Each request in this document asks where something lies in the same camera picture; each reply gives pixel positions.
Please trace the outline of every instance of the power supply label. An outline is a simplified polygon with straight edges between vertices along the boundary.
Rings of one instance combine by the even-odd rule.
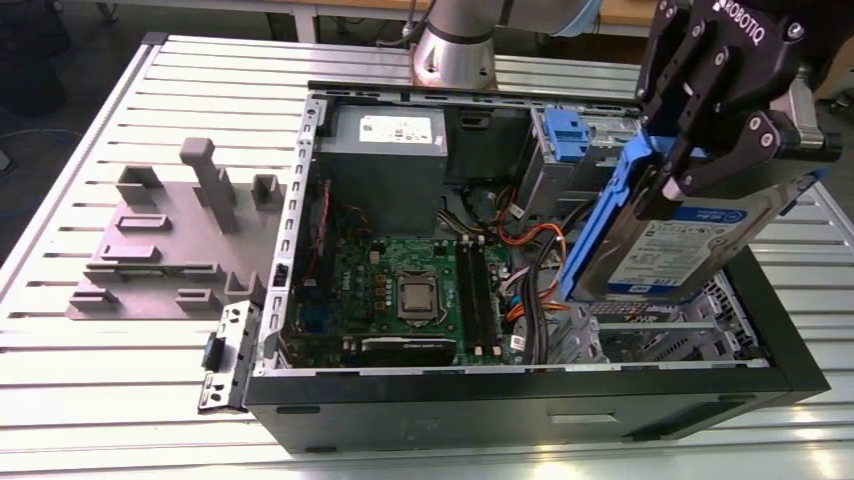
[[[365,115],[358,120],[358,141],[432,143],[429,118]]]
[[[677,288],[745,218],[743,210],[680,207],[672,220],[649,221],[610,275],[608,289],[656,294]]]

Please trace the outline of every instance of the white label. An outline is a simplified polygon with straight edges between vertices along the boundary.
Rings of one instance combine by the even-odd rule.
[[[524,210],[521,210],[521,208],[514,203],[509,204],[506,211],[516,218],[521,218],[521,215],[524,215]]]
[[[432,143],[429,118],[365,115],[358,121],[358,141]]]
[[[509,349],[518,352],[524,350],[524,337],[520,337],[518,335],[512,335],[509,337]]]
[[[715,240],[735,228],[737,224],[651,221],[608,283],[626,285],[626,293],[681,285],[708,258]]]

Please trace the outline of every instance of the slotted metal surface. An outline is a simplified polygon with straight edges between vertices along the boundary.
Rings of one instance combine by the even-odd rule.
[[[854,477],[854,233],[820,186],[752,249],[832,390],[677,442],[290,458],[249,415],[195,415],[214,317],[71,322],[62,316],[118,202],[111,183],[125,165],[151,165],[167,181],[191,180],[177,149],[183,137],[203,136],[232,181],[269,173],[288,184],[306,80],[406,84],[406,62],[405,53],[369,48],[191,37],[139,48],[0,271],[0,472],[157,479],[342,478],[341,472],[346,478]],[[634,68],[582,65],[500,58],[500,88],[629,97]]]

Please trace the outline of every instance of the motherboard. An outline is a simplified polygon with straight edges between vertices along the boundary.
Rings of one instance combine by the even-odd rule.
[[[341,239],[328,300],[298,305],[306,363],[513,363],[492,293],[506,257],[482,240]]]

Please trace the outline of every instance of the robotiq logo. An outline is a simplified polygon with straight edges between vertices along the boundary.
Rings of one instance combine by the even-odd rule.
[[[741,7],[732,0],[716,0],[711,9],[715,12],[724,11],[735,24],[741,27],[741,30],[752,40],[752,43],[759,46],[759,42],[764,38],[764,28],[759,26],[759,22],[749,16],[749,13],[744,11]]]

